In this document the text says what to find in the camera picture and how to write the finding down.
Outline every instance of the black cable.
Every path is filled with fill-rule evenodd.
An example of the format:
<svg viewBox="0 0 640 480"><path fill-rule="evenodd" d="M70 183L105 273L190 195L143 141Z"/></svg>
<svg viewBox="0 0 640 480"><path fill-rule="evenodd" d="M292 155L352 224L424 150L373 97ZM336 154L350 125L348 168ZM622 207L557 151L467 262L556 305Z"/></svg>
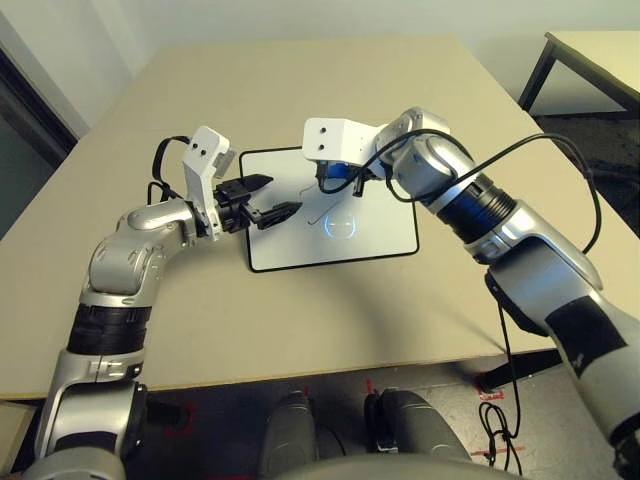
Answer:
<svg viewBox="0 0 640 480"><path fill-rule="evenodd" d="M528 137L525 137L522 140L514 143L513 145L510 145L509 147L505 148L504 150L496 153L494 156L482 162L481 164L474 167L473 169L469 170L467 173L458 177L456 180L447 184L445 187L442 187L436 190L435 192L419 195L417 197L403 198L400 195L398 195L398 193L395 191L391 183L392 172L388 166L385 168L385 172L386 172L385 183L387 185L387 188L391 191L391 194L394 196L394 198L396 200L399 200L400 202L413 203L413 202L431 201L439 197L443 193L445 193L450 188L458 185L459 183L464 182L470 177L473 177L477 173L487 168L489 165L494 164L495 162L500 160L502 157L508 155L514 150L522 147L523 145L526 145L529 142L533 142L535 140L542 140L542 139L554 140L564 145L565 147L567 147L571 152L572 156L574 157L575 161L578 163L578 170L580 170L580 173L582 173L582 176L587 181L587 185L589 187L589 193L591 194L591 199L593 201L593 208L595 211L595 226L593 229L593 234L591 236L591 239L589 240L589 243L587 243L587 245L582 249L582 253L586 254L595 245L595 243L598 241L598 237L600 236L600 230L602 229L602 210L600 208L600 200L598 199L598 192L596 190L595 183L593 180L593 172L587 165L587 162L585 161L584 156L582 155L582 152L580 152L580 149L577 147L577 145L573 143L569 138L563 135L559 135L556 133L537 133L535 135L530 135Z"/></svg>
<svg viewBox="0 0 640 480"><path fill-rule="evenodd" d="M162 196L160 197L160 201L164 202L169 198L182 198L177 192L171 189L171 185L164 181L162 178L162 161L164 159L164 152L167 149L167 146L171 141L178 141L182 143L186 143L187 145L191 141L189 137L185 137L184 135L177 135L175 137L169 137L162 140L158 147L156 148L156 153L153 157L153 164L151 166L151 176L155 179L155 181L149 182L147 185L147 205L151 205L151 191L153 187L158 187L162 191Z"/></svg>
<svg viewBox="0 0 640 480"><path fill-rule="evenodd" d="M511 367L511 382L513 384L513 395L516 402L516 429L513 433L509 431L509 425L507 424L507 417L504 414L504 411L497 405L489 402L482 402L478 407L478 415L480 416L480 422L482 423L482 428L486 432L489 437L489 453L485 455L487 460L489 460L489 465L493 466L496 463L496 437L500 436L505 444L507 445L507 458L504 462L504 470L506 471L509 468L509 462L511 461L511 454L513 453L513 458L516 461L518 466L518 474L522 476L522 465L520 464L520 457L518 457L518 452L513 446L512 440L518 436L520 433L520 419L522 416L522 412L520 409L520 395L518 394L518 383L516 381L516 369L513 365L513 358L511 356L511 345L509 344L509 335L507 335L507 325L504 320L504 312L502 311L502 307L498 304L498 313L500 314L500 324L502 326L502 335L504 336L504 345L505 351L507 353L507 359L509 361L509 366ZM496 417L498 418L498 422L500 423L500 428L497 430L493 430L491 428L491 423L489 421L489 414L494 412Z"/></svg>
<svg viewBox="0 0 640 480"><path fill-rule="evenodd" d="M338 436L336 431L333 428L329 427L328 425L325 425L324 423L318 423L317 425L319 427L326 429L331 435L333 435L333 438L335 438L336 443L340 446L340 451L342 452L342 455L346 457L347 451L344 448L344 444L342 443L342 440L340 440L340 437Z"/></svg>
<svg viewBox="0 0 640 480"><path fill-rule="evenodd" d="M400 135L398 138L394 138L393 140L391 140L384 147L382 147L380 150L378 150L376 153L374 153L371 156L371 158L369 158L369 160L366 161L366 163L364 165L362 165L360 168L354 170L351 173L351 175L349 175L345 179L344 183L342 185L340 185L339 187L330 188L330 189L325 189L324 187L319 187L320 191L322 193L326 193L326 194L329 194L329 195L333 194L333 193L341 192L342 190L347 188L347 186L349 186L349 184L353 183L356 180L356 178L358 178L361 174L363 174L365 172L365 170L367 168L369 168L369 166L371 166L371 164L373 162L378 160L384 153L387 152L387 150L391 149L391 147L394 147L394 146L398 145L399 143L404 142L405 140L407 140L409 138L417 137L418 135L424 135L424 134L437 135L439 137L442 137L442 138L445 138L445 139L449 140L456 147L458 147L460 150L462 150L462 153L464 153L466 156L471 158L471 155L469 154L467 149L464 148L464 146L456 138L452 137L451 135L449 135L447 133L441 132L440 130L434 130L432 128L421 128L421 129L418 129L418 130L412 130L411 132L407 132L407 133L405 133L403 135Z"/></svg>

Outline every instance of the beige table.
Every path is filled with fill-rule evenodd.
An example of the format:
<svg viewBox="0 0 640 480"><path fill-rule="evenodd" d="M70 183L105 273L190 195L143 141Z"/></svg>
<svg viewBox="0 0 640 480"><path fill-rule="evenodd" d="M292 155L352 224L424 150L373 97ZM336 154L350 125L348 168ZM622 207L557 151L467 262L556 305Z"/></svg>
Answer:
<svg viewBox="0 0 640 480"><path fill-rule="evenodd" d="M633 114L640 111L640 31L547 32L518 104L529 110L556 60Z"/></svg>
<svg viewBox="0 0 640 480"><path fill-rule="evenodd" d="M160 53L0 243L1 395L47 390L91 253L120 214L144 203L163 137L206 124L239 149L282 147L300 144L311 116L380 124L412 105L447 118L479 160L540 131L450 36ZM178 191L181 152L171 146L164 165ZM235 165L228 176L237 174ZM518 150L489 174L576 244L587 242L587 187L552 144ZM603 214L590 257L608 298L638 316L640 244L604 201ZM413 256L273 273L249 270L241 234L182 254L154 306L143 381L155 389L213 385L500 353L485 268L424 209L418 227ZM515 352L551 347L511 322L510 331Z"/></svg>

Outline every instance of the white board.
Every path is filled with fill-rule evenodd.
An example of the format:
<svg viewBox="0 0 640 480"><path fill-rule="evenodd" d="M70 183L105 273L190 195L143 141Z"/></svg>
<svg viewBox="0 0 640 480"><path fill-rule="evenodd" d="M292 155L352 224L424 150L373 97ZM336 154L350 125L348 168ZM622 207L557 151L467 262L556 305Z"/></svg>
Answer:
<svg viewBox="0 0 640 480"><path fill-rule="evenodd" d="M242 175L274 178L252 195L254 207L265 211L281 202L302 202L284 223L267 230L255 225L248 229L249 263L255 272L418 251L413 204L395 200L382 181L366 182L362 198L352 195L352 186L325 195L318 190L315 163L306 160L300 148L244 152L240 170ZM331 179L326 188L343 181Z"/></svg>

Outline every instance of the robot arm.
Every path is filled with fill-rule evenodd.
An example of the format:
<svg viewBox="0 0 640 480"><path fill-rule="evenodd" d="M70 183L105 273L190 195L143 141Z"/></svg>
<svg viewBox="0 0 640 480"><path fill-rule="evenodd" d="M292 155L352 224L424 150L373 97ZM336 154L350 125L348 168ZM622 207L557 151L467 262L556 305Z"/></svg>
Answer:
<svg viewBox="0 0 640 480"><path fill-rule="evenodd" d="M222 182L212 191L213 177L222 177L232 158L226 138L200 127L183 156L186 198L128 212L94 251L43 407L35 445L39 461L26 479L123 479L120 459L142 440L146 388L135 379L166 264L200 240L215 241L250 223L268 228L301 206L253 208L251 192L273 180L264 175Z"/></svg>
<svg viewBox="0 0 640 480"><path fill-rule="evenodd" d="M409 134L422 129L432 133ZM385 179L387 185L394 180L412 198L428 198L423 205L452 227L477 262L489 265L489 291L517 325L553 339L616 450L618 472L637 471L640 323L602 296L602 282L587 257L526 203L480 173L447 188L474 167L448 133L444 120L420 108L380 127L312 118L305 125L303 153L317 163L320 188L333 165L344 162L354 175L366 165L369 178ZM387 148L403 136L406 140ZM362 188L356 183L354 195Z"/></svg>

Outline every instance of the table leg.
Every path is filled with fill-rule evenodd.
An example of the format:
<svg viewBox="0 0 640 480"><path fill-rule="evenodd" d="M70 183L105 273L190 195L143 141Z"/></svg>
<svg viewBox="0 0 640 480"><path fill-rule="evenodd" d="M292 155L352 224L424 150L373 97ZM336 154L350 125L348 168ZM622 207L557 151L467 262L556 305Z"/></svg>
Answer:
<svg viewBox="0 0 640 480"><path fill-rule="evenodd" d="M522 95L520 95L518 105L527 112L531 109L538 93L540 93L542 84L547 79L547 75L549 75L551 67L553 67L554 62L556 61L556 57L553 55L554 49L555 46L551 42L547 41L544 50L540 54L538 63L536 63L536 66L529 77L529 81L522 91Z"/></svg>
<svg viewBox="0 0 640 480"><path fill-rule="evenodd" d="M526 377L541 372L562 362L558 350L543 350L540 352L519 353L513 355L513 366L516 378ZM476 376L476 385L483 392L491 392L495 388L511 382L511 367L509 363L500 365L493 370Z"/></svg>

